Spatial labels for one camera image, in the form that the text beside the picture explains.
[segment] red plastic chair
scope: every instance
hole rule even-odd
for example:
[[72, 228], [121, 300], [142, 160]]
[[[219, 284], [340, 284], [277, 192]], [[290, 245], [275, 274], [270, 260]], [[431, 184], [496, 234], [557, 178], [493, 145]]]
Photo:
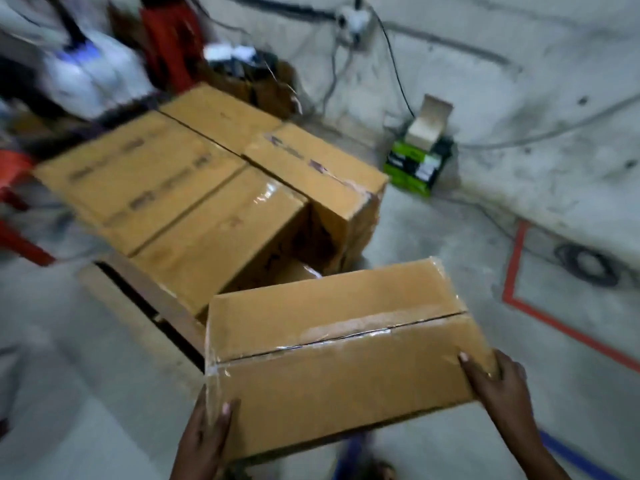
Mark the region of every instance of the red plastic chair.
[[[32, 168], [33, 163], [22, 153], [0, 150], [0, 202], [6, 202], [20, 211], [29, 209], [28, 204], [12, 192], [11, 186], [30, 175]], [[11, 249], [38, 266], [48, 266], [56, 260], [2, 221], [0, 221], [0, 247]]]

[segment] green box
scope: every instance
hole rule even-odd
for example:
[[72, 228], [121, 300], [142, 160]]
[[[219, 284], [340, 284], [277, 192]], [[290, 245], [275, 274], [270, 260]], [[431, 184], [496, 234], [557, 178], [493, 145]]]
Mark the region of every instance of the green box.
[[392, 184], [424, 196], [429, 196], [436, 180], [451, 156], [453, 141], [442, 138], [432, 151], [396, 140], [383, 167]]

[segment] chair leg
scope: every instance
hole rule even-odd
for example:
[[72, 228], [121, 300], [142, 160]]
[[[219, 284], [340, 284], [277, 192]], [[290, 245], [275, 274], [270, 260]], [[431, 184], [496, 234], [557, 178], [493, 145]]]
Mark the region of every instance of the chair leg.
[[12, 208], [20, 210], [21, 212], [29, 209], [29, 204], [9, 189], [4, 190], [4, 201], [11, 205]]
[[0, 222], [0, 246], [11, 249], [38, 266], [48, 266], [56, 261], [52, 255], [27, 241], [4, 222]]

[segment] blue line on floor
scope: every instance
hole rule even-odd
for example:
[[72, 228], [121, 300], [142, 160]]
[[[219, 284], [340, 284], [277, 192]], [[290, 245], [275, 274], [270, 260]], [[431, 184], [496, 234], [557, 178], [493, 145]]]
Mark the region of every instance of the blue line on floor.
[[619, 477], [604, 471], [590, 460], [587, 460], [580, 453], [576, 453], [571, 448], [560, 443], [560, 441], [542, 430], [540, 430], [540, 437], [542, 437], [542, 443], [551, 453], [555, 453], [563, 460], [571, 463], [574, 467], [583, 471], [594, 480], [622, 480]]

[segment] red line on floor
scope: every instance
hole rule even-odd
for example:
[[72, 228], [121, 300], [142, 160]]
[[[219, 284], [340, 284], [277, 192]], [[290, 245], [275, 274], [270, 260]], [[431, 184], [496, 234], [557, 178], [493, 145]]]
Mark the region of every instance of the red line on floor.
[[531, 224], [526, 221], [520, 221], [520, 224], [518, 225], [518, 231], [516, 233], [513, 244], [513, 253], [511, 254], [511, 258], [509, 259], [509, 265], [507, 266], [507, 275], [504, 280], [502, 301], [507, 305], [513, 306], [521, 312], [535, 318], [536, 320], [542, 323], [546, 323], [556, 330], [561, 331], [572, 339], [578, 340], [578, 342], [591, 347], [597, 352], [606, 355], [610, 359], [615, 360], [625, 367], [628, 367], [632, 371], [640, 373], [640, 362], [638, 362], [636, 359], [631, 358], [628, 355], [620, 352], [619, 350], [616, 350], [613, 347], [609, 347], [608, 345], [597, 341], [587, 334], [560, 322], [560, 320], [556, 319], [555, 317], [529, 305], [528, 303], [525, 303], [523, 300], [515, 296], [515, 286], [518, 278], [518, 272], [520, 270], [520, 260], [522, 258], [522, 250], [524, 248], [524, 239], [529, 227], [531, 227]]

